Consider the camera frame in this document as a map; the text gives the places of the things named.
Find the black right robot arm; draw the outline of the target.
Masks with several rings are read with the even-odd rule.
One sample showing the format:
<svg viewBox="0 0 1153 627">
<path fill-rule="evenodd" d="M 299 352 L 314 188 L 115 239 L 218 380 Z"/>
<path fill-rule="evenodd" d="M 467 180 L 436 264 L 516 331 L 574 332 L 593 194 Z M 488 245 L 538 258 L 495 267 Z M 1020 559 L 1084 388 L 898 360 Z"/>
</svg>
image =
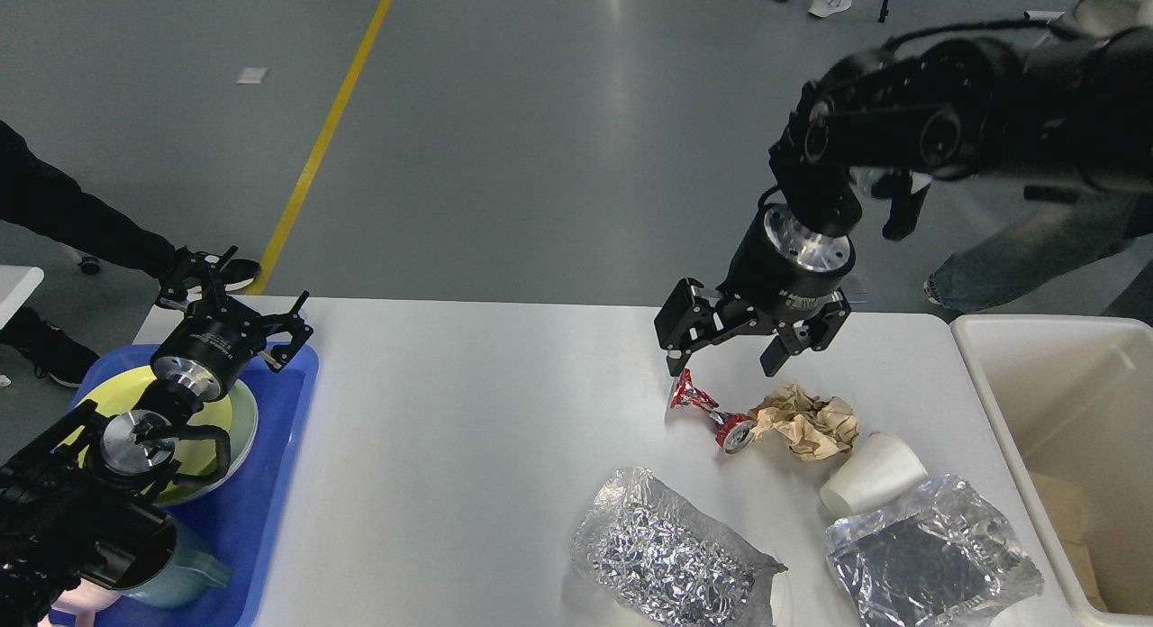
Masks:
<svg viewBox="0 0 1153 627">
<path fill-rule="evenodd" d="M 770 148 L 776 180 L 758 201 L 724 282 L 684 278 L 655 316 L 666 369 L 731 337 L 770 337 L 768 377 L 787 358 L 820 352 L 851 314 L 841 280 L 853 269 L 861 207 L 856 168 L 877 168 L 891 203 L 886 237 L 913 231 L 922 197 L 911 175 L 997 177 L 1079 195 L 1148 195 L 1150 27 L 1105 39 L 1080 36 L 1035 50 L 993 39 L 1027 20 L 951 24 L 949 38 L 899 59 L 896 36 L 846 56 L 802 86 Z M 782 201 L 774 203 L 773 192 Z"/>
</svg>

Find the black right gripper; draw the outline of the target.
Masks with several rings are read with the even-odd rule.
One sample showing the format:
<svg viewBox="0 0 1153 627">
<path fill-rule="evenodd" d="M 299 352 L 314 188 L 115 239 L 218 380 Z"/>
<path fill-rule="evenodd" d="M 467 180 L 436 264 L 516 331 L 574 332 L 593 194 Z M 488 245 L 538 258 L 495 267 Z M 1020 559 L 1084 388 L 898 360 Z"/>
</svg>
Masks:
<svg viewBox="0 0 1153 627">
<path fill-rule="evenodd" d="M 684 277 L 654 319 L 666 371 L 679 377 L 696 352 L 732 337 L 774 339 L 760 356 L 766 377 L 802 352 L 824 352 L 851 314 L 841 281 L 853 269 L 847 236 L 807 229 L 786 204 L 768 204 L 746 231 L 718 290 Z"/>
</svg>

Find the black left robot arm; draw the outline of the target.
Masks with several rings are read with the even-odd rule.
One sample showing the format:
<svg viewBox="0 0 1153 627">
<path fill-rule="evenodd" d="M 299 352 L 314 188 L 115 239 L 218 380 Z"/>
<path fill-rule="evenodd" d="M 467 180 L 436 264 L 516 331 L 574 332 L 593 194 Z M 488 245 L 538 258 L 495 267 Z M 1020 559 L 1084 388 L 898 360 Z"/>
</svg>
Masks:
<svg viewBox="0 0 1153 627">
<path fill-rule="evenodd" d="M 228 586 L 229 568 L 157 501 L 169 488 L 223 483 L 232 432 L 195 417 L 226 400 L 253 358 L 281 372 L 312 337 L 309 292 L 259 314 L 227 294 L 231 258 L 179 250 L 156 304 L 184 316 L 150 356 L 140 394 L 110 416 L 82 398 L 3 464 L 5 626 L 48 622 L 82 582 L 157 609 Z"/>
</svg>

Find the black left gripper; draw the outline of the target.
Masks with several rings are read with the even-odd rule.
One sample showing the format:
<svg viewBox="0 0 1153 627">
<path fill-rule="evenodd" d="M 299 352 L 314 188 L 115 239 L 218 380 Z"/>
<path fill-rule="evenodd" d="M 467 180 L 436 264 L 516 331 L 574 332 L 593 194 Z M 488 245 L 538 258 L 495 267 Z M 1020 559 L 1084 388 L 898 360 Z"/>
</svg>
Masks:
<svg viewBox="0 0 1153 627">
<path fill-rule="evenodd" d="M 186 405 L 223 400 L 249 361 L 259 357 L 279 373 L 312 338 L 304 319 L 309 290 L 302 290 L 282 314 L 257 314 L 248 305 L 234 315 L 236 302 L 223 282 L 223 267 L 236 254 L 178 250 L 178 264 L 159 281 L 155 305 L 179 311 L 184 320 L 159 345 L 150 368 L 165 392 Z"/>
</svg>

